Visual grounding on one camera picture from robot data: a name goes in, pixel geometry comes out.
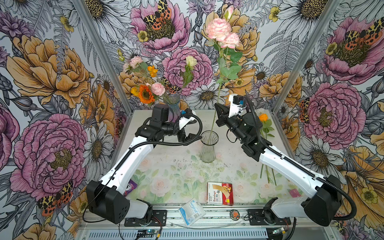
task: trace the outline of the black cable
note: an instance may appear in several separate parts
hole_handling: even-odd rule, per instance
[[[288,237],[285,240],[290,240],[291,239],[291,237],[293,236],[293,232],[295,231],[295,228],[296,228],[296,218],[294,217],[293,218],[293,226],[292,226],[291,232],[289,233]]]
[[[103,220],[98,220],[98,221],[89,222],[89,221],[85,220],[85,218],[84,218],[84,214],[85,214],[85,211],[87,210],[87,208],[89,207],[89,205],[90,205],[93,201],[95,201],[95,199],[99,196],[99,194],[100,194],[100,193],[104,190],[104,188],[108,185],[108,183],[111,181],[113,175],[115,175],[116,172],[117,172],[117,170],[115,170],[115,172],[114,172],[114,173],[112,174],[112,176],[109,178],[107,184],[104,185],[104,187],[100,190],[100,192],[99,192],[99,193],[92,199],[92,201],[90,201],[90,202],[87,204],[87,206],[85,207],[84,212],[83,212],[83,221],[84,221],[84,222],[87,222],[87,223],[94,223],[94,222],[102,222],[102,221],[105,221],[105,220],[106,220],[106,219],[103,219]]]
[[[237,141],[237,138],[235,139],[235,141],[234,141],[234,142],[232,142],[231,140],[229,140],[229,137],[228,137],[228,132],[229,132],[229,129],[228,129],[228,131],[227,131],[227,139],[228,139],[228,141],[230,141],[231,143],[235,143],[235,142]]]
[[[265,141],[264,139],[261,137],[261,134],[260,134],[260,128],[259,128],[259,122],[260,122],[260,119],[256,116],[256,113],[255,113],[255,109],[253,108],[253,103],[251,102],[251,100],[246,96],[247,98],[247,103],[249,105],[249,108],[251,110],[251,113],[252,113],[252,117],[253,117],[253,121],[255,122],[255,128],[256,128],[256,134],[257,134],[257,137],[258,139],[260,140],[260,142],[266,147],[268,148],[271,152],[273,152],[274,154],[276,154],[277,156],[279,157],[282,157],[283,155],[281,153],[279,153],[278,151],[276,151],[275,149],[273,149],[271,146],[265,144]],[[303,172],[307,173],[309,176],[311,176],[313,179],[315,179],[316,175],[314,173],[312,173],[311,171],[307,170],[304,166],[300,165],[299,163],[297,163],[295,160],[293,159],[290,159],[289,157],[287,156],[284,156],[283,157],[284,160],[288,161],[289,163],[291,163],[292,165],[296,166],[298,169],[302,170]],[[333,183],[323,179],[323,178],[320,178],[320,177],[316,177],[316,180],[322,182],[323,184],[329,186],[330,188],[336,190],[337,192],[339,192],[341,195],[343,195],[349,202],[349,204],[351,205],[351,212],[346,215],[346,216],[341,216],[341,217],[333,217],[333,220],[336,220],[336,221],[342,221],[342,220],[349,220],[349,219],[352,219],[356,213],[357,213],[357,207],[356,207],[356,204],[355,202],[353,201],[353,199],[346,193],[344,192],[342,189],[338,188],[337,186],[335,186]]]
[[[191,117],[194,117],[198,123],[199,123],[199,131],[197,132],[197,134],[191,138],[190,140],[187,140],[187,141],[184,141],[184,142],[160,142],[160,141],[147,141],[147,142],[141,142],[141,143],[138,143],[136,144],[135,146],[131,147],[129,149],[129,151],[127,152],[127,154],[125,154],[125,156],[121,159],[121,161],[118,163],[118,165],[115,167],[115,170],[118,170],[123,164],[124,162],[127,160],[127,158],[129,157],[129,155],[138,147],[141,147],[143,145],[148,145],[148,144],[157,144],[157,145],[165,145],[165,146],[183,146],[183,145],[188,145],[196,140],[199,139],[199,136],[201,134],[201,132],[203,131],[203,123],[201,122],[200,118],[194,114],[191,114],[191,113],[185,113],[183,115],[180,115],[178,117],[178,119],[180,119],[180,117],[184,117],[184,116],[191,116]]]

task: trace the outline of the purple package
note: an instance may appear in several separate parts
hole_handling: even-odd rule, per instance
[[[128,188],[127,188],[127,190],[125,190],[123,196],[125,197],[126,195],[128,195],[128,193],[132,192],[133,189],[135,189],[135,188],[137,188],[137,184],[134,181],[132,181],[132,179],[129,180]]]

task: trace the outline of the pink peony illustration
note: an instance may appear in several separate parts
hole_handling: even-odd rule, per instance
[[[7,164],[12,152],[12,142],[19,135],[20,127],[16,118],[0,105],[0,170]]]
[[[164,77],[169,82],[178,87],[183,87],[185,66],[187,64],[186,57],[192,56],[196,58],[197,64],[192,70],[192,81],[185,88],[181,89],[181,95],[188,96],[191,90],[208,85],[212,80],[213,70],[212,63],[208,56],[203,53],[198,53],[193,48],[185,47],[176,49],[170,57],[166,57],[162,63],[164,66]]]
[[[150,26],[147,28],[143,19],[146,16],[155,14],[157,11],[157,2],[154,7],[148,5],[147,8],[144,8],[140,5],[140,8],[131,9],[132,32],[134,34],[145,35],[143,39],[139,36],[139,39],[143,41],[146,50],[152,54],[173,51],[188,42],[191,27],[189,17],[184,18],[177,4],[173,6],[169,0],[167,3],[172,11],[170,22],[167,23],[167,26],[162,26],[162,29],[157,30],[155,34],[151,34],[152,28]]]
[[[345,48],[346,32],[354,30],[360,33],[374,23],[365,22],[347,17],[333,31],[334,36],[328,39],[328,48],[322,62],[322,69],[327,76],[357,85],[375,76],[384,67],[384,37],[372,45],[359,43],[353,50]]]
[[[18,168],[12,172],[11,189],[38,200],[58,193],[69,181],[77,187],[85,175],[81,165],[87,139],[80,123],[65,114],[26,127],[14,147]]]
[[[322,83],[310,97],[309,123],[304,124],[308,137],[328,142],[331,149],[342,149],[351,144],[363,130],[366,115],[356,88],[347,83]]]

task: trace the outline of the mounting plate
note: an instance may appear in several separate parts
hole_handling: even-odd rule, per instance
[[[167,210],[153,210],[152,216],[156,217],[160,222],[162,226],[166,225],[167,222]],[[124,222],[125,227],[159,227],[159,224],[151,220],[151,222],[148,225],[141,225],[137,218],[126,218]]]
[[[264,225],[273,226],[271,224],[268,224],[264,220],[265,219],[264,217],[260,217],[262,216],[262,212],[263,212],[262,209],[248,209],[247,212],[249,214],[249,224],[251,226],[264,226]],[[285,220],[288,222],[288,225],[291,224],[291,220],[289,219],[289,217],[286,217]],[[277,225],[286,225],[285,221],[282,218],[276,217],[275,221]]]

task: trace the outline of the white rose bud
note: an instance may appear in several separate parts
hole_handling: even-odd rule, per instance
[[[190,67],[193,67],[193,66],[195,66],[197,64],[196,58],[194,58],[192,56],[187,56],[185,59],[187,61],[187,65],[190,66]]]

